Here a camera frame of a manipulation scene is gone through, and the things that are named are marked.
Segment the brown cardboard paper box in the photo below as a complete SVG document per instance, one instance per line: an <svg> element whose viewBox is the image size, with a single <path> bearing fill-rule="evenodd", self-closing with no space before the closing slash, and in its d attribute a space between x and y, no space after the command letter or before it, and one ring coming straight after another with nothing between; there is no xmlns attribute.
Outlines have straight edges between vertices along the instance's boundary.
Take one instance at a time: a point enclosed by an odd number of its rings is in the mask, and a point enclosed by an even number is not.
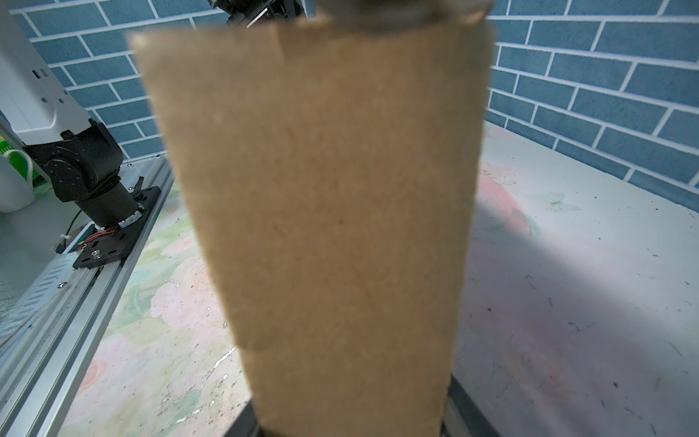
<svg viewBox="0 0 699 437"><path fill-rule="evenodd" d="M267 436L436 436L493 28L127 38Z"/></svg>

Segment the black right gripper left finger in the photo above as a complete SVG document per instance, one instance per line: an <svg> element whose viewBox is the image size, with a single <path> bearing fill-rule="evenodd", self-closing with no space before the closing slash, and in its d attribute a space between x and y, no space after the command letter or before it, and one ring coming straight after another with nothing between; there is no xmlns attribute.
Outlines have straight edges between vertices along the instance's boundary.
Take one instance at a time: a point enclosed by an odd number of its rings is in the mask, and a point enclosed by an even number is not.
<svg viewBox="0 0 699 437"><path fill-rule="evenodd" d="M252 402L245 405L240 415L224 433L224 437L262 437L262 429Z"/></svg>

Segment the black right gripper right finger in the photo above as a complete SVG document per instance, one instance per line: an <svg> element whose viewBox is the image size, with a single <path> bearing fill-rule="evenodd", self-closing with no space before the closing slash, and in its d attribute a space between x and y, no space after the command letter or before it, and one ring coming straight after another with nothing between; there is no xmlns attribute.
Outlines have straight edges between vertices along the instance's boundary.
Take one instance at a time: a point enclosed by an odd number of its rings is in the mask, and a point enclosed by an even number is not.
<svg viewBox="0 0 699 437"><path fill-rule="evenodd" d="M443 435L445 437L501 436L454 375L451 375L448 388L443 416Z"/></svg>

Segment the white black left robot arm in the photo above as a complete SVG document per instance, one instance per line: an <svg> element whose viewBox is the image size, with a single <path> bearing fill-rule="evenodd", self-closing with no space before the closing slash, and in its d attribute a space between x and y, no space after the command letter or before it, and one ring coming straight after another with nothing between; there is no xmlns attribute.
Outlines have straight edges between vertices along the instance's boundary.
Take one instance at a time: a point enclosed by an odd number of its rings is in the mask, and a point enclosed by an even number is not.
<svg viewBox="0 0 699 437"><path fill-rule="evenodd" d="M120 182L119 168L163 144L127 37L251 27L314 9L311 1L5 1L1 117L60 200L102 229L138 226L151 203Z"/></svg>

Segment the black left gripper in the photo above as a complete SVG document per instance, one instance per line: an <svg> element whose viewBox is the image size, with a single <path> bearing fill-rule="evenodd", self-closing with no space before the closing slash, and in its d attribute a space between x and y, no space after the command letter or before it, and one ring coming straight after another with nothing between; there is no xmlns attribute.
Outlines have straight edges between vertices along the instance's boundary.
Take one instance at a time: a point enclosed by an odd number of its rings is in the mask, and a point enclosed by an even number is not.
<svg viewBox="0 0 699 437"><path fill-rule="evenodd" d="M260 21L306 16L304 2L295 0L209 0L209 4L229 16L230 27L252 27Z"/></svg>

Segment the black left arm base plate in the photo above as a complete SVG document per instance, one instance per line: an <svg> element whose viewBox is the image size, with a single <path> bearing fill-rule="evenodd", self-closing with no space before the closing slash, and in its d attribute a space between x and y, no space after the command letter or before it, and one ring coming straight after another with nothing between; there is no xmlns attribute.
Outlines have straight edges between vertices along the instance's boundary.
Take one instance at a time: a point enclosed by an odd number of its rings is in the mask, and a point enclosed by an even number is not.
<svg viewBox="0 0 699 437"><path fill-rule="evenodd" d="M84 249L72 267L74 269L94 269L127 259L145 228L147 219L153 212L160 195L160 187L140 189L135 200L142 207L141 216L125 229L116 226L116 229L108 231L106 235L83 244Z"/></svg>

